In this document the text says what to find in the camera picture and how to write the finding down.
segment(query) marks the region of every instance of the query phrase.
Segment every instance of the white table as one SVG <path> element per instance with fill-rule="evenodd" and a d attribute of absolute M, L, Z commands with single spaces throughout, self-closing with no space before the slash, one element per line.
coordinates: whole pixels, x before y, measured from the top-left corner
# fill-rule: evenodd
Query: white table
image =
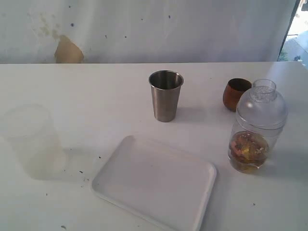
<path fill-rule="evenodd" d="M 170 123 L 153 116 L 148 76 L 160 69 L 185 79 Z M 227 157 L 235 114 L 223 106 L 222 93 L 234 77 L 272 79 L 289 106 L 285 129 L 256 175 L 237 172 Z M 308 73 L 298 62 L 3 64 L 0 79 L 0 114 L 24 103 L 43 104 L 71 157 L 59 179 L 32 180 L 0 140 L 0 230 L 160 230 L 89 189 L 87 179 L 130 134 L 155 138 L 217 167 L 201 230 L 308 230 Z"/>

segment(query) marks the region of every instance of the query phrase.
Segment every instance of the clear plastic cup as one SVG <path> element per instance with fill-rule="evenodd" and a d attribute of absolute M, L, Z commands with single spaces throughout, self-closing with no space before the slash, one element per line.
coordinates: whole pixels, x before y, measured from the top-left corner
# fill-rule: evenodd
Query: clear plastic cup
<path fill-rule="evenodd" d="M 0 133 L 30 177 L 47 180 L 64 168 L 66 155 L 50 112 L 42 105 L 27 104 L 8 111 L 0 118 Z"/>

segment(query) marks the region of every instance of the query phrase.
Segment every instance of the plastic tray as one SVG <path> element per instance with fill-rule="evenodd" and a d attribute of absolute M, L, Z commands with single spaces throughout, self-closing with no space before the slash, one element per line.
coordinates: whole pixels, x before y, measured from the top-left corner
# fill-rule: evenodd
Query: plastic tray
<path fill-rule="evenodd" d="M 197 231 L 215 167 L 159 142 L 127 136 L 91 183 L 92 191 L 165 230 Z"/>

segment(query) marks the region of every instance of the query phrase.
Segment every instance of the brown cup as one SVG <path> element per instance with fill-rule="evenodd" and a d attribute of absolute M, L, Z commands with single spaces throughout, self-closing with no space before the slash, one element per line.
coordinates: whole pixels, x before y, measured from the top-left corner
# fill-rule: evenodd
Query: brown cup
<path fill-rule="evenodd" d="M 236 111 L 236 105 L 240 100 L 240 97 L 245 91 L 251 88 L 251 82 L 243 78 L 233 78 L 229 80 L 225 91 L 223 92 L 222 101 L 223 104 L 230 111 Z"/>

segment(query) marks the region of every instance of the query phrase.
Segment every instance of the stainless steel cup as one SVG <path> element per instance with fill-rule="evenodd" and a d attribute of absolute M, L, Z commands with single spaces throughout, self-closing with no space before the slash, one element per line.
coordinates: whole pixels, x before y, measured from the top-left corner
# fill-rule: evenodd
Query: stainless steel cup
<path fill-rule="evenodd" d="M 154 116 L 158 121 L 169 122 L 177 112 L 183 77 L 174 71 L 157 71 L 150 75 Z"/>

